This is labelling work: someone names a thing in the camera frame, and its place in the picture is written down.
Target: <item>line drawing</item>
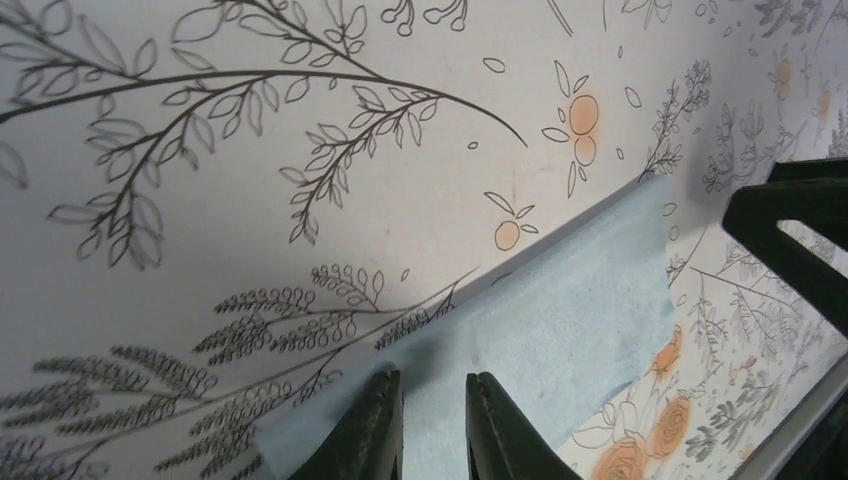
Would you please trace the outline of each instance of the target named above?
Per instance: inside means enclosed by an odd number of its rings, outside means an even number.
[[[793,26],[791,33],[793,36],[810,33],[821,21],[823,15],[822,0],[803,0],[800,9],[791,1],[765,0],[763,3],[755,4],[754,8],[762,15],[760,26],[769,26],[763,32],[763,38],[774,35],[785,25]]]
[[[685,121],[692,118],[692,114],[703,109],[710,101],[710,62],[698,60],[686,72],[686,96],[678,100],[680,87],[677,79],[671,81],[671,87],[666,90],[669,98],[662,103],[662,109],[657,110],[659,121],[654,124],[653,130],[657,137],[657,144],[649,150],[648,161],[639,181],[646,177],[652,177],[658,173],[670,174],[682,160],[680,151],[683,144],[680,141],[672,141],[671,135],[680,132],[679,120],[683,115]]]
[[[483,65],[486,66],[492,73],[504,73],[506,72],[506,64],[503,63],[500,59],[493,57],[486,57],[483,59]]]
[[[656,14],[660,23],[665,23],[671,13],[671,0],[624,0],[621,13],[635,13],[645,10],[645,30],[651,23],[651,18]]]
[[[465,3],[461,3],[464,12]],[[0,124],[86,101],[94,104],[97,113],[97,120],[88,125],[91,136],[86,145],[96,152],[96,165],[110,187],[87,201],[57,206],[48,215],[51,221],[86,229],[77,259],[107,249],[110,268],[120,262],[138,270],[161,265],[163,215],[153,195],[142,190],[158,188],[163,167],[172,160],[197,170],[201,156],[214,154],[217,143],[245,130],[261,136],[270,115],[287,104],[320,95],[314,88],[319,82],[326,82],[330,90],[342,83],[350,85],[361,111],[353,120],[344,120],[346,128],[328,122],[308,131],[315,144],[313,158],[302,169],[282,167],[283,177],[296,186],[290,242],[304,239],[315,244],[314,207],[320,201],[342,207],[342,197],[349,193],[347,169],[354,156],[374,155],[378,136],[392,133],[394,142],[401,145],[405,134],[407,143],[420,146],[421,123],[432,118],[437,103],[457,103],[488,117],[526,146],[513,127],[485,108],[447,92],[385,77],[360,62],[357,54],[365,46],[368,16],[364,6],[346,5],[341,0],[325,2],[322,12],[332,28],[319,34],[306,27],[309,19],[298,1],[283,2],[279,8],[259,0],[217,2],[179,17],[171,28],[169,50],[148,38],[131,46],[131,55],[125,55],[129,47],[116,45],[89,17],[74,16],[69,0],[50,2],[39,12],[30,12],[20,3],[9,7],[7,11],[20,18],[7,27],[21,43],[3,45],[0,56],[16,62],[21,70],[10,100],[14,108],[0,114]],[[40,18],[56,24],[42,25]],[[223,70],[193,51],[193,44],[223,34],[225,24],[285,42],[282,66]],[[61,35],[77,32],[89,51],[74,52],[59,45]],[[155,76],[165,52],[186,71]],[[343,64],[355,73],[334,70]],[[106,79],[108,83],[98,83]],[[208,82],[213,80],[230,83],[210,87]],[[81,90],[83,84],[87,90]],[[121,94],[153,87],[173,88],[157,100],[163,110],[175,112],[167,125],[142,125],[120,113]]]
[[[453,310],[454,292],[471,273],[402,308],[378,307],[385,281],[381,271],[369,273],[350,265],[315,267],[314,289],[286,287],[233,295],[219,303],[215,312],[235,313],[240,319],[212,332],[194,348],[195,353],[212,353],[207,367],[152,348],[127,345],[112,347],[110,355],[36,362],[36,374],[66,378],[0,397],[0,413],[5,416],[0,443],[12,453],[4,459],[2,471],[9,478],[35,471],[45,475],[38,478],[102,478],[115,461],[98,458],[104,446],[205,412],[187,432],[196,443],[161,460],[153,470],[165,472],[204,461],[200,476],[208,478],[240,462],[245,466],[235,478],[246,478],[262,464],[261,456],[247,453],[256,435],[256,420],[271,411],[296,408],[340,378],[344,367],[333,362],[351,345],[383,332],[375,345],[382,348]],[[328,294],[340,306],[313,306],[318,296]],[[367,320],[363,324],[367,329],[357,328],[360,317]],[[313,353],[266,378],[210,393],[217,384],[214,369],[218,365],[259,351]],[[295,377],[301,380],[293,382]],[[134,406],[109,410],[115,399],[135,398],[139,403]],[[34,425],[50,426],[54,433],[30,437],[17,431]],[[85,437],[46,450],[49,440],[58,435]]]
[[[565,67],[558,60],[554,60],[554,69],[560,93],[569,101],[568,116],[562,108],[557,108],[557,116],[563,126],[545,127],[542,129],[542,135],[555,143],[568,143],[572,135],[574,136],[574,160],[569,164],[567,180],[568,198],[571,198],[577,179],[588,181],[586,168],[595,162],[598,153],[593,133],[600,118],[600,108],[594,96],[577,95],[588,82],[589,75],[581,76],[572,86]],[[571,134],[565,131],[566,124]]]
[[[565,30],[565,34],[569,37],[573,37],[574,30],[571,29],[571,25],[568,24],[568,21],[565,19],[565,15],[562,14],[562,10],[559,8],[559,5],[557,5],[556,0],[547,0],[547,2],[551,12],[553,12],[554,17],[556,17],[557,22],[559,22],[562,29]],[[606,29],[606,20],[604,20],[604,29]]]
[[[722,192],[733,187],[751,185],[762,180],[761,176],[768,172],[775,162],[791,158],[794,149],[798,148],[798,140],[807,126],[805,120],[799,129],[792,133],[778,125],[777,138],[766,143],[760,135],[765,127],[762,105],[756,105],[752,100],[748,104],[747,115],[741,119],[737,128],[737,109],[722,105],[721,124],[716,127],[717,144],[721,152],[707,157],[707,169],[701,178],[707,193]],[[739,145],[742,151],[737,151],[736,134],[742,133],[746,143]]]
[[[29,188],[26,165],[20,154],[8,143],[0,141],[0,178],[18,190]]]
[[[517,220],[523,219],[530,211],[536,208],[536,205],[527,205],[516,211],[512,205],[501,195],[495,192],[483,192],[492,203],[498,206],[501,210],[512,216],[512,220],[504,220],[495,229],[495,246],[502,252],[508,252],[515,248],[518,241],[521,239],[521,233],[537,234],[539,229],[529,223],[519,225]]]
[[[818,5],[820,9],[821,0],[818,0]],[[839,0],[839,3],[833,7],[833,11],[827,16],[827,20],[824,22],[824,27],[822,27],[821,33],[819,33],[819,38],[816,40],[816,48],[813,49],[813,54],[818,52],[821,41],[824,38],[824,34],[827,32],[827,28],[831,25],[831,22],[834,21],[842,22],[846,27],[848,27],[848,5],[845,5],[845,0]]]
[[[383,10],[380,19],[383,23],[393,24],[404,16],[398,23],[397,34],[401,37],[412,35],[412,25],[415,23],[415,0],[398,0],[394,7]],[[450,28],[454,32],[465,30],[465,21],[468,17],[468,0],[451,0],[450,5],[444,8],[432,7],[424,11],[424,20],[432,25],[438,25],[442,20],[453,16]]]
[[[632,87],[624,87],[624,93],[627,95],[627,103],[633,108],[642,108],[642,99]]]

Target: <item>dark object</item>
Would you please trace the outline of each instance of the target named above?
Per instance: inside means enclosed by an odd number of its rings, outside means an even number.
[[[777,227],[797,220],[848,251],[848,158],[775,164],[763,185],[730,199],[722,226],[848,337],[848,279]],[[784,465],[782,478],[848,478],[848,398]]]
[[[289,480],[400,480],[402,397],[400,372],[375,374],[324,443]],[[491,373],[468,375],[465,408],[472,480],[580,480]]]
[[[324,443],[289,480],[400,480],[403,394],[400,372],[371,377]]]
[[[730,199],[722,226],[848,337],[848,279],[777,227],[798,220],[848,250],[848,158],[778,163]]]
[[[465,436],[471,480],[580,480],[489,372],[466,377]]]

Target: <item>orange circle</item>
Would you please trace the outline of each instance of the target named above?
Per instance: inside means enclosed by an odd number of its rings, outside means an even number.
[[[789,60],[783,60],[780,62],[780,66],[777,67],[777,83],[789,82],[789,76],[791,74],[792,69],[789,66]]]
[[[594,163],[597,153],[598,146],[592,137],[578,137],[574,141],[574,158],[577,159],[577,163],[580,165],[588,167]]]
[[[518,224],[512,220],[507,220],[495,230],[495,245],[499,250],[504,252],[511,250],[518,243],[518,237],[521,236],[521,229]]]
[[[830,90],[823,90],[822,97],[819,100],[819,118],[822,121],[827,119],[828,110],[830,110]]]
[[[591,95],[581,95],[571,102],[568,114],[571,131],[576,135],[586,135],[598,123],[598,101]]]

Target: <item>orange fruit drawing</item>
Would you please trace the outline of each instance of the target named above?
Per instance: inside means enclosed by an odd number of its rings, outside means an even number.
[[[506,252],[518,243],[520,236],[521,229],[518,227],[518,224],[512,220],[506,220],[495,230],[495,245],[499,250]]]
[[[598,101],[591,95],[581,95],[571,102],[569,109],[571,131],[586,135],[598,124]]]
[[[580,165],[588,167],[594,163],[597,153],[598,145],[592,137],[578,137],[574,141],[574,158],[577,159],[577,163]]]
[[[777,98],[786,100],[789,98],[789,77],[792,74],[792,68],[789,66],[789,60],[782,60],[777,67]]]
[[[491,200],[492,203],[497,205],[498,208],[512,216],[513,220],[521,220],[525,215],[536,208],[536,205],[527,205],[516,212],[515,209],[512,208],[512,205],[510,205],[509,202],[501,195],[498,195],[495,192],[485,192],[483,195]],[[505,220],[504,222],[501,222],[495,230],[495,246],[498,247],[498,250],[506,252],[515,247],[515,245],[518,244],[518,240],[521,238],[521,232],[532,234],[539,233],[539,229],[533,225],[530,225],[529,223],[522,223],[519,225],[513,220]]]
[[[822,90],[819,99],[819,119],[822,123],[827,120],[827,111],[830,110],[830,90]]]

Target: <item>leafy twig drawing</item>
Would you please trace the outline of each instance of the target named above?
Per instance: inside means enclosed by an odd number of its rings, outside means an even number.
[[[721,152],[707,158],[707,172],[701,177],[706,192],[722,192],[731,188],[734,182],[744,186],[756,181],[758,173],[768,171],[771,165],[783,160],[790,150],[797,148],[798,139],[806,125],[805,121],[795,133],[787,132],[782,125],[778,125],[777,138],[771,145],[762,147],[757,142],[765,127],[763,108],[751,101],[747,115],[738,123],[738,131],[745,137],[746,144],[737,155],[734,137],[737,131],[736,108],[731,110],[724,104],[721,124],[716,127],[716,142]]]
[[[831,144],[827,156],[830,158],[848,157],[848,108],[839,109],[837,127],[831,135]]]
[[[219,303],[215,312],[243,312],[242,318],[211,333],[194,349],[196,353],[215,352],[208,358],[210,366],[259,350],[278,355],[312,353],[283,371],[216,395],[209,394],[217,383],[210,370],[147,347],[113,347],[111,357],[39,361],[34,366],[36,372],[66,378],[0,397],[0,413],[9,414],[4,429],[52,424],[55,435],[97,437],[42,452],[45,437],[3,434],[0,447],[6,454],[0,476],[33,480],[101,478],[109,465],[92,458],[104,445],[206,410],[188,430],[189,436],[201,438],[160,461],[154,470],[166,471],[206,458],[201,478],[213,477],[234,462],[244,466],[233,478],[246,478],[262,463],[261,457],[247,453],[256,434],[256,420],[273,410],[296,408],[338,379],[342,372],[333,366],[333,360],[351,345],[383,332],[375,345],[381,348],[451,311],[457,286],[471,273],[420,302],[396,309],[377,307],[385,282],[381,271],[369,273],[350,265],[313,269],[316,290],[287,287],[233,295]],[[321,292],[334,294],[343,300],[343,306],[315,307]],[[358,329],[357,318],[362,316],[368,317],[368,328]],[[289,380],[293,374],[304,372],[308,372],[304,380]],[[115,398],[138,398],[139,402],[92,413]]]
[[[800,10],[796,9],[792,2],[793,0],[765,0],[754,5],[762,14],[760,26],[769,26],[763,33],[764,38],[774,35],[787,24],[793,25],[792,35],[810,33],[821,21],[822,0],[802,0]]]
[[[680,115],[683,115],[683,119],[688,122],[694,112],[707,106],[710,100],[711,82],[710,62],[707,60],[696,61],[686,72],[687,92],[682,100],[678,97],[680,87],[677,85],[677,80],[672,80],[671,87],[666,90],[669,98],[663,102],[662,109],[657,110],[657,116],[660,119],[653,128],[657,144],[648,151],[648,161],[639,176],[640,181],[657,173],[671,173],[682,160],[680,151],[683,144],[673,142],[671,135],[680,132],[678,124]]]
[[[313,208],[318,201],[326,199],[342,206],[343,192],[349,191],[346,171],[354,155],[373,155],[376,137],[387,133],[394,134],[398,145],[404,134],[420,145],[421,122],[432,118],[440,101],[489,117],[524,142],[504,120],[474,103],[385,77],[361,63],[356,55],[365,45],[368,27],[364,6],[347,9],[341,0],[327,0],[322,8],[332,27],[320,34],[307,26],[310,19],[296,0],[222,0],[191,10],[175,22],[170,49],[189,73],[158,77],[152,75],[159,70],[155,39],[134,47],[131,59],[125,57],[124,48],[93,20],[74,16],[69,0],[50,2],[37,14],[20,2],[0,12],[2,27],[18,37],[18,41],[0,46],[0,57],[22,67],[11,99],[16,108],[0,114],[0,124],[63,105],[96,101],[97,119],[89,124],[91,136],[86,144],[98,152],[96,163],[103,168],[106,182],[115,187],[84,203],[56,207],[48,216],[86,227],[77,249],[79,260],[108,244],[110,267],[121,260],[129,260],[138,269],[160,265],[162,215],[143,190],[161,184],[162,167],[180,158],[196,170],[199,152],[214,153],[216,143],[243,126],[262,135],[263,119],[269,113],[303,100],[320,81],[326,81],[330,89],[341,82],[352,84],[362,111],[345,122],[347,131],[321,123],[317,132],[308,132],[315,143],[313,159],[303,169],[281,170],[298,187],[291,202],[297,208],[291,241],[315,242],[318,223]],[[227,26],[279,42],[284,67],[219,70],[209,59],[186,48],[220,35]],[[60,46],[63,35],[77,32],[85,39],[88,52]],[[107,78],[108,83],[100,83]],[[217,86],[210,86],[213,81]],[[161,100],[162,108],[178,113],[163,127],[145,126],[117,113],[121,94],[168,86],[173,89]],[[384,103],[389,98],[393,103]],[[27,183],[23,163],[8,155],[9,151],[4,151],[8,158],[0,163],[0,173],[12,177],[18,186]]]
[[[748,429],[763,421],[778,400],[780,388],[780,378],[769,381],[766,370],[756,375],[749,372],[736,400],[718,404],[709,425],[699,426],[698,434],[686,440],[686,456],[703,462],[719,441],[728,450],[735,449]]]
[[[654,15],[660,23],[668,20],[668,15],[671,13],[671,0],[624,0],[624,5],[621,7],[622,13],[634,13],[639,10],[645,11],[645,30],[647,30]]]
[[[384,23],[395,23],[401,16],[403,20],[397,26],[397,33],[401,37],[412,35],[412,24],[415,23],[415,1],[398,0],[397,5],[383,10],[380,19]],[[424,11],[424,20],[432,25],[438,25],[448,17],[453,17],[450,28],[454,32],[465,30],[465,19],[468,17],[468,0],[451,0],[450,5],[444,8],[432,7]]]

